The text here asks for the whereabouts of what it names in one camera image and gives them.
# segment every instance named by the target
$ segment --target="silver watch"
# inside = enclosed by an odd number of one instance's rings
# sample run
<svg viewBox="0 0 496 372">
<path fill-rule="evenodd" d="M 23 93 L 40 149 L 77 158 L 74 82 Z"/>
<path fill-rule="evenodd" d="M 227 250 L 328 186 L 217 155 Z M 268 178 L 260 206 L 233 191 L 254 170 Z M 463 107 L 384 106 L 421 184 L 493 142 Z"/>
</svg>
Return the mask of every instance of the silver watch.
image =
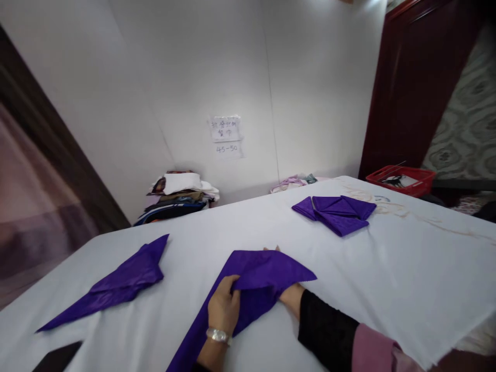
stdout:
<svg viewBox="0 0 496 372">
<path fill-rule="evenodd" d="M 211 338 L 214 341 L 225 343 L 228 346 L 231 346 L 231 344 L 233 343 L 232 337 L 230 337 L 224 331 L 219 331 L 215 328 L 207 329 L 207 337 Z"/>
</svg>

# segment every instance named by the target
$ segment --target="red basket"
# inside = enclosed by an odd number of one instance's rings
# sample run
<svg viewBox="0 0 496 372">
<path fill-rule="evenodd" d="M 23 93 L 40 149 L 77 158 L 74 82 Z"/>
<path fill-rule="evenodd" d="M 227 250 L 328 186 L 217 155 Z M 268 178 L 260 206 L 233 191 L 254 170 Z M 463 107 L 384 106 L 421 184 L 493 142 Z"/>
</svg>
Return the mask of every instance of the red basket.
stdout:
<svg viewBox="0 0 496 372">
<path fill-rule="evenodd" d="M 418 180 L 418 182 L 404 188 L 397 188 L 380 181 L 387 177 L 401 175 L 416 179 Z M 435 175 L 436 172 L 433 172 L 431 170 L 427 171 L 423 169 L 409 168 L 399 165 L 388 165 L 385 166 L 383 169 L 380 169 L 372 173 L 371 175 L 368 175 L 367 177 L 365 177 L 365 179 L 370 183 L 382 186 L 386 189 L 394 190 L 413 197 L 421 197 L 425 194 L 430 193 L 430 189 L 432 188 L 432 180 L 434 179 Z"/>
</svg>

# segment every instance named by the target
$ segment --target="hand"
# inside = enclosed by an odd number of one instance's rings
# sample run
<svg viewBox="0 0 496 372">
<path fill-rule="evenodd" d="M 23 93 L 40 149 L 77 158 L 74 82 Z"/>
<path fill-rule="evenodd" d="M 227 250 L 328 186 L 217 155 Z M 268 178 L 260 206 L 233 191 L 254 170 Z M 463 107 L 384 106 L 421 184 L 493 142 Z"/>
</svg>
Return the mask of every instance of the hand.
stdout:
<svg viewBox="0 0 496 372">
<path fill-rule="evenodd" d="M 239 298 L 241 291 L 231 295 L 233 283 L 239 275 L 224 277 L 208 302 L 208 326 L 233 336 L 239 317 Z"/>
</svg>

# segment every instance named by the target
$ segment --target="purple napkin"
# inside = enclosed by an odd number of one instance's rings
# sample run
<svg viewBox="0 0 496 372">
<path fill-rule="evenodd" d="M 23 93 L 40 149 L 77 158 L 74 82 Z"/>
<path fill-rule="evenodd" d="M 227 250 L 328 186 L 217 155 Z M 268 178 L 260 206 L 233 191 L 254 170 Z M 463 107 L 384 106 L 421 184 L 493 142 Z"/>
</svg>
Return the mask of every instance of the purple napkin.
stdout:
<svg viewBox="0 0 496 372">
<path fill-rule="evenodd" d="M 320 213 L 337 214 L 344 217 L 358 217 L 355 210 L 342 198 L 324 209 L 318 209 Z"/>
<path fill-rule="evenodd" d="M 367 203 L 365 201 L 356 200 L 344 195 L 341 195 L 341 197 L 355 210 L 360 220 L 366 220 L 369 218 L 377 207 L 377 204 L 374 203 Z"/>
<path fill-rule="evenodd" d="M 141 290 L 162 280 L 164 274 L 159 261 L 168 237 L 169 234 L 143 245 L 115 271 L 92 286 L 87 294 L 36 332 L 47 331 L 122 302 L 132 301 Z"/>
<path fill-rule="evenodd" d="M 316 210 L 325 210 L 333 205 L 335 202 L 341 200 L 340 196 L 314 196 L 312 198 L 314 201 Z"/>
<path fill-rule="evenodd" d="M 234 251 L 227 259 L 166 372 L 191 370 L 207 339 L 205 332 L 208 329 L 208 302 L 222 278 L 235 274 L 241 276 L 233 285 L 233 290 L 241 289 L 241 308 L 233 336 L 269 311 L 289 286 L 296 282 L 317 279 L 312 271 L 284 253 Z"/>
<path fill-rule="evenodd" d="M 301 202 L 293 205 L 291 208 L 294 211 L 298 212 L 299 214 L 304 215 L 308 219 L 311 219 L 312 221 L 317 220 L 315 218 L 314 207 L 312 206 L 312 198 L 311 197 L 303 199 Z"/>
<path fill-rule="evenodd" d="M 332 215 L 315 211 L 315 216 L 329 229 L 333 230 L 339 237 L 346 236 L 362 227 L 368 226 L 367 221 L 357 220 L 354 218 Z"/>
<path fill-rule="evenodd" d="M 310 211 L 312 202 L 308 200 L 309 198 L 292 206 L 292 209 L 311 220 L 315 218 L 322 222 L 340 237 L 368 226 L 369 223 L 366 219 L 377 207 L 374 203 L 367 203 L 344 195 L 314 196 L 312 201 L 315 209 Z"/>
</svg>

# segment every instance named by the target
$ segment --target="folded cloth pile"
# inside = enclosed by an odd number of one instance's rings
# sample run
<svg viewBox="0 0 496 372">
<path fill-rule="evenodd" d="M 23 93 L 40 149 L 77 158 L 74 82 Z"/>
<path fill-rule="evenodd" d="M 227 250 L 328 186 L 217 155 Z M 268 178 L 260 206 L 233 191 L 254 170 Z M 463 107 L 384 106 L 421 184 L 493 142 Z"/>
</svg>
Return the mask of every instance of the folded cloth pile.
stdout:
<svg viewBox="0 0 496 372">
<path fill-rule="evenodd" d="M 134 226 L 197 212 L 219 199 L 218 189 L 200 180 L 197 173 L 169 171 L 153 184 Z"/>
<path fill-rule="evenodd" d="M 309 196 L 291 208 L 312 221 L 322 222 L 338 236 L 343 237 L 368 226 L 366 220 L 376 207 L 374 203 L 341 195 Z"/>
</svg>

